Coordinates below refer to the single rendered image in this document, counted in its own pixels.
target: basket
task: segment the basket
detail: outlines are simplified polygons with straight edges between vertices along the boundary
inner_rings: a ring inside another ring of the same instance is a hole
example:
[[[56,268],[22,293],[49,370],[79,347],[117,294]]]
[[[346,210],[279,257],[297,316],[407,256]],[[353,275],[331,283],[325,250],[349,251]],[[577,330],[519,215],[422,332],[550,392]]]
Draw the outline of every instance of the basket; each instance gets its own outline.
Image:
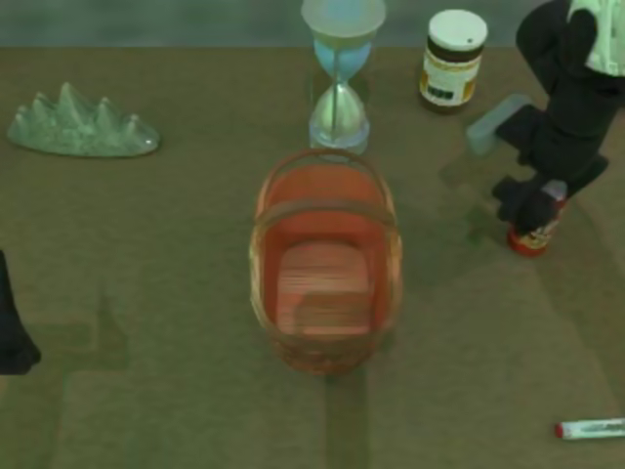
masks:
[[[349,164],[324,157],[342,156]],[[258,197],[251,300],[279,356],[342,374],[376,350],[401,298],[401,240],[391,193],[364,159],[308,149],[280,162]]]

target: floor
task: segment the floor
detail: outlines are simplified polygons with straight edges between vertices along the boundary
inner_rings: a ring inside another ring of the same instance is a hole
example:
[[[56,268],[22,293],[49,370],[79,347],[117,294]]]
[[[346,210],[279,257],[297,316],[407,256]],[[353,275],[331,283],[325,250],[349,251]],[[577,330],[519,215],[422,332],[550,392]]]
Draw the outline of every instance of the floor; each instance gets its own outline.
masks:
[[[387,177],[405,297],[392,343],[339,380],[271,351],[249,304],[254,200],[308,145],[308,49],[0,50],[2,112],[64,81],[160,129],[124,161],[0,142],[0,245],[44,361],[0,378],[3,469],[621,469],[622,441],[565,443],[561,420],[625,411],[625,135],[537,261],[502,246],[488,196],[511,150],[463,129],[511,92],[490,49],[455,117],[415,99],[422,51],[379,49],[367,157]],[[623,115],[616,126],[625,123]]]
[[[490,44],[510,46],[517,24],[545,0],[460,0],[448,8],[482,15]],[[305,46],[310,32],[301,0],[20,0],[0,11],[2,46]],[[428,0],[387,0],[385,46],[425,44]]]

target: green sculpture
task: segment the green sculpture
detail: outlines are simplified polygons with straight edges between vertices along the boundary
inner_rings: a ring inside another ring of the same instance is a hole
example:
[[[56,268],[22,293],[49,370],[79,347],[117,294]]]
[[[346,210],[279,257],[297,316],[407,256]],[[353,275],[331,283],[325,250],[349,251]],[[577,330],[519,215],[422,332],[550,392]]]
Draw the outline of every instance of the green sculpture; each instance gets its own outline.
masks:
[[[55,104],[38,93],[22,106],[9,127],[21,147],[71,156],[139,156],[158,149],[160,136],[136,114],[120,112],[108,98],[94,106],[69,83]]]

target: brown surface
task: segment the brown surface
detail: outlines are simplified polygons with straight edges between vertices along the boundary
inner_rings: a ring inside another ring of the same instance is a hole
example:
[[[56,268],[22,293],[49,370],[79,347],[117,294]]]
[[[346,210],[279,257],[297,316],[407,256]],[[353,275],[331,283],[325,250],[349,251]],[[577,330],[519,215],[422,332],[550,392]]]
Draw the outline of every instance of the brown surface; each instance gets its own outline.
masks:
[[[537,86],[516,52],[489,51],[473,105],[435,116],[417,105],[420,58],[379,50],[370,70],[368,154],[396,196],[402,317],[366,368],[324,383],[272,354],[246,257],[265,175],[308,144],[310,51],[0,52],[3,128],[70,81],[165,138],[126,161],[0,144],[0,245],[44,352],[4,379],[2,468],[625,467],[622,440],[551,431],[625,413],[625,139],[612,134],[612,167],[549,254],[519,259],[487,197],[518,172],[513,154],[470,158],[463,126],[510,92],[541,102]],[[102,289],[127,342],[101,325],[98,349]]]

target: hourglass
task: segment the hourglass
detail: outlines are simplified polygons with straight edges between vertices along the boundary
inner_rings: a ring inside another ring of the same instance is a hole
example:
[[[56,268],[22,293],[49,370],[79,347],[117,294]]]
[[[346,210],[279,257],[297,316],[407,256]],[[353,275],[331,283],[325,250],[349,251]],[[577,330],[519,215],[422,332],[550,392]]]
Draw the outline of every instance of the hourglass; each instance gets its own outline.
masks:
[[[386,18],[384,0],[304,0],[302,16],[312,31],[314,54],[332,79],[312,112],[311,147],[362,154],[369,121],[349,80],[371,54],[373,38]]]

